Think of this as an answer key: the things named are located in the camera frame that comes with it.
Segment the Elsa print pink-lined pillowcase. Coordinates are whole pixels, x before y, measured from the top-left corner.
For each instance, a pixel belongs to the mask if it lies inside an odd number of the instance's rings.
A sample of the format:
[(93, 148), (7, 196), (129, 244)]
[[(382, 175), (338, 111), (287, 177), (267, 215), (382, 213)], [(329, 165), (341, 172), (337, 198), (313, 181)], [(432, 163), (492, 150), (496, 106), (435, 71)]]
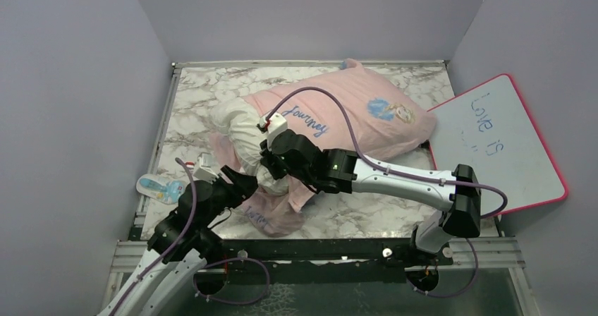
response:
[[(260, 118), (275, 110), (288, 127), (322, 150), (360, 150), (386, 161), (414, 150), (428, 140), (436, 116), (420, 107), (383, 75), (348, 59), (339, 71), (315, 75), (241, 96)], [(210, 138), (221, 165), (245, 173), (228, 138), (216, 130)], [(245, 216), (268, 236), (286, 236), (304, 224), (301, 213), (312, 193), (287, 176), (282, 196), (258, 191), (242, 205)]]

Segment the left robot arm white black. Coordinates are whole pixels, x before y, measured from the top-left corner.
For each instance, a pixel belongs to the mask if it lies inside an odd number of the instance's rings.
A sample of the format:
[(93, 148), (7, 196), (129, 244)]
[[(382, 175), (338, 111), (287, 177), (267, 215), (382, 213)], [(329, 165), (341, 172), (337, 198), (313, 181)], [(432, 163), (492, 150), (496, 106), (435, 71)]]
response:
[(257, 179), (228, 166), (208, 181), (188, 178), (176, 208), (157, 224), (135, 270), (101, 315), (158, 315), (194, 273), (221, 260), (222, 239), (209, 225), (250, 198)]

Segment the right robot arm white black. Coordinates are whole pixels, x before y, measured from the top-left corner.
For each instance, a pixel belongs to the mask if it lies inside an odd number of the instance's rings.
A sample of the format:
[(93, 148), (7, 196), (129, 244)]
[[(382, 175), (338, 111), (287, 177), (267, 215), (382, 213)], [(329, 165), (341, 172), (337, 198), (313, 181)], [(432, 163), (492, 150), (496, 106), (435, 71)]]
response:
[(376, 193), (416, 201), (435, 213), (416, 226), (408, 258), (423, 265), (452, 238), (480, 235), (481, 192), (470, 166), (431, 171), (389, 164), (343, 149), (319, 149), (287, 129), (260, 143), (261, 164), (275, 179), (290, 176), (314, 193)]

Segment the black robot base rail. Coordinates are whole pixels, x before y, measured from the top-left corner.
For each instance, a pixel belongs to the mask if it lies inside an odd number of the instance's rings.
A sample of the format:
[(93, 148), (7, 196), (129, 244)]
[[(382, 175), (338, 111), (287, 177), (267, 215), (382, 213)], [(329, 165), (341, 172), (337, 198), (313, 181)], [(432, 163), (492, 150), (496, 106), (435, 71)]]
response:
[(424, 253), (409, 238), (224, 240), (209, 256), (209, 269), (193, 281), (203, 293), (226, 284), (414, 283), (433, 289), (437, 270), (453, 260)]

